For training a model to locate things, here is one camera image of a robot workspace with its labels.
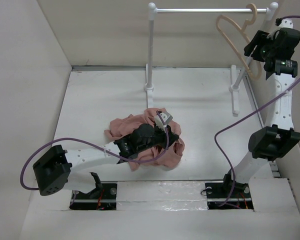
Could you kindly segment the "pink t-shirt with pixel print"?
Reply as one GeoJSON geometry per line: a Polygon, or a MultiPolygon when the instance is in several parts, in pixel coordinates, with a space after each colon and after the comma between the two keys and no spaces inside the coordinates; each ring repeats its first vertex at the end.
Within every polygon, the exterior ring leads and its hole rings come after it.
{"type": "MultiPolygon", "coordinates": [[[[147,108],[143,114],[132,115],[130,114],[126,118],[116,118],[109,123],[109,128],[104,131],[106,138],[113,142],[128,134],[131,134],[133,130],[137,129],[141,124],[150,124],[154,126],[155,115],[157,111],[165,112],[165,108],[147,108]]],[[[151,162],[136,163],[130,162],[129,166],[132,171],[138,170],[141,165],[144,166],[163,166],[170,169],[174,169],[180,163],[185,150],[185,143],[180,138],[174,142],[166,151],[166,153],[159,159],[151,162]]],[[[157,157],[163,153],[164,149],[160,146],[152,147],[146,151],[138,154],[137,161],[146,161],[157,157]]]]}

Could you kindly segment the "white clothes rack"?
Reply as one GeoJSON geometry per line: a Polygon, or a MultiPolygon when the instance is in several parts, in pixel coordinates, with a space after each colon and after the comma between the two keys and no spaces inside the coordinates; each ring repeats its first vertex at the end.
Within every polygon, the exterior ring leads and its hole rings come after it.
{"type": "Polygon", "coordinates": [[[151,0],[147,5],[146,106],[155,106],[155,67],[223,68],[247,63],[234,41],[250,28],[268,30],[277,0],[151,0]]]}

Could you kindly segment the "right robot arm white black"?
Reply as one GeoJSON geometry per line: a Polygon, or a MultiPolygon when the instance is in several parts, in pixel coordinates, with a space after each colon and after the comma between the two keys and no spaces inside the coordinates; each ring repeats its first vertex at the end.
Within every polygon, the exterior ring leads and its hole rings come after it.
{"type": "Polygon", "coordinates": [[[227,197],[244,191],[263,165],[283,158],[300,141],[292,121],[291,89],[298,75],[298,63],[291,57],[299,42],[299,30],[281,27],[273,33],[259,30],[244,48],[245,56],[264,63],[272,102],[265,126],[250,136],[247,154],[224,176],[221,191],[227,197]]]}

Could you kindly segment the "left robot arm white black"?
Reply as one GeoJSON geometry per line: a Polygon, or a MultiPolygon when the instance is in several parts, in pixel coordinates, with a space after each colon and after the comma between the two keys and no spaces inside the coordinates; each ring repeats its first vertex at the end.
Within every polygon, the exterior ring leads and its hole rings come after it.
{"type": "Polygon", "coordinates": [[[177,140],[179,135],[169,125],[160,128],[143,123],[132,133],[101,147],[90,144],[86,149],[65,150],[55,145],[32,166],[39,193],[50,196],[65,189],[97,198],[102,191],[97,166],[135,162],[153,147],[161,147],[160,155],[164,156],[177,140]]]}

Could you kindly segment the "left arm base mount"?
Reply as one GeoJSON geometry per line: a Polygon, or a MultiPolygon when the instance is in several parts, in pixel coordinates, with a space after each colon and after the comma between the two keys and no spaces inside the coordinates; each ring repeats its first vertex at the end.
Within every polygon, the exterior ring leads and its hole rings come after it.
{"type": "Polygon", "coordinates": [[[72,193],[69,208],[77,211],[115,211],[117,209],[118,183],[115,181],[101,181],[97,173],[91,173],[94,188],[83,193],[72,193]]]}

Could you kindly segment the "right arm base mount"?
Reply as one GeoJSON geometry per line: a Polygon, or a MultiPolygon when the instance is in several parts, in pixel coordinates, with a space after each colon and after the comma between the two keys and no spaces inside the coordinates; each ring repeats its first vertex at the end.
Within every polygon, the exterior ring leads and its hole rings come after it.
{"type": "Polygon", "coordinates": [[[253,201],[247,183],[237,183],[230,173],[223,180],[208,181],[200,194],[206,197],[209,210],[253,210],[253,201]]]}

